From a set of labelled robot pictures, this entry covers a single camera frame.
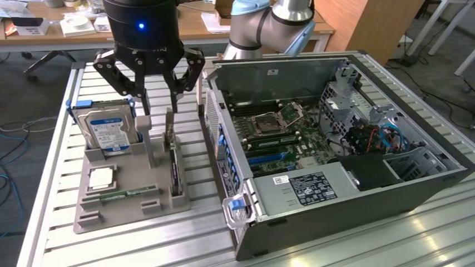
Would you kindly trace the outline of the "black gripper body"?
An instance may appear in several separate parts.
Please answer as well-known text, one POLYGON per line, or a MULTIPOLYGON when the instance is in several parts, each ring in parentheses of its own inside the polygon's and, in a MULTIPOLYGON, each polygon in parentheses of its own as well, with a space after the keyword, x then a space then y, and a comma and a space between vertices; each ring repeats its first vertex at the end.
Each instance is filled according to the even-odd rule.
POLYGON ((170 70, 181 60, 177 1, 104 1, 116 59, 145 75, 162 74, 160 60, 170 70))

